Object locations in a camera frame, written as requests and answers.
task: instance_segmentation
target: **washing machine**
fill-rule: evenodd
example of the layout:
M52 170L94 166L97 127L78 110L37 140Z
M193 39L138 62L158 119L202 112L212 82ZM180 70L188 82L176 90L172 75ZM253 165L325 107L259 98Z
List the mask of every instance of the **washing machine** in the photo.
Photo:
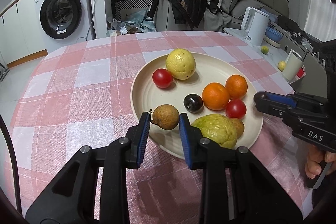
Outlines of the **washing machine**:
M91 0L34 0L48 53L95 39Z

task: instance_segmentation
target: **red tomato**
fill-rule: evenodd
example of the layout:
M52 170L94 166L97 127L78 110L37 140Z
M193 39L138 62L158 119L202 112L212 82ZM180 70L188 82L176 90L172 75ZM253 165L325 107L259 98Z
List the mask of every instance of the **red tomato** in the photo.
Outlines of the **red tomato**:
M159 88L165 89L172 83L173 76L166 69L157 69L154 71L152 79L155 85Z
M232 100L226 105L225 113L228 118L241 119L246 114L246 105L240 99Z

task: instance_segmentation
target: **orange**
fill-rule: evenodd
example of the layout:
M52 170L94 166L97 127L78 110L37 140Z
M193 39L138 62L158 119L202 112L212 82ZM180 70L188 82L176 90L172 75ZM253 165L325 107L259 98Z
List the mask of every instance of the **orange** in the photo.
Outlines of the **orange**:
M221 110L226 107L230 100L230 95L220 83L210 83L204 88L202 99L207 108Z
M241 75L231 75L226 80L225 87L232 100L242 99L247 92L247 82Z

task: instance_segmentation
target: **pink and white tablecloth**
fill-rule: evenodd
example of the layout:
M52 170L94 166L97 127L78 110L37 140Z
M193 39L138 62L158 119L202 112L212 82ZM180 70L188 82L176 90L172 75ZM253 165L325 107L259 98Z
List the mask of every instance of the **pink and white tablecloth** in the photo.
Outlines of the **pink and white tablecloth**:
M32 73L18 101L10 133L20 174L24 214L83 145L109 145L137 124L130 104L133 78L152 59L186 48L224 60L256 87L293 92L267 61L238 38L217 32L153 32L102 38L52 52ZM280 182L304 215L311 211L311 192L303 186L305 145L281 119L264 116L251 151ZM15 204L9 157L5 193ZM98 217L101 173L95 217ZM190 171L148 139L139 170L127 171L131 223L196 223L201 172Z

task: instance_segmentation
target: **kettle handle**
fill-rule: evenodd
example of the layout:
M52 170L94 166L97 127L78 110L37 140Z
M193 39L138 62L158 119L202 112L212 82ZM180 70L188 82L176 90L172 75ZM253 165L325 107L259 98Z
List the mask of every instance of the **kettle handle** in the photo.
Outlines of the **kettle handle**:
M241 26L240 26L241 30L243 30L245 33L248 32L250 30L250 27L251 27L251 25L250 25L249 28L246 29L246 25L249 21L249 18L251 16L252 11L253 10L251 10L251 7L246 8L245 15L244 15L244 18L243 18L243 22L241 23Z

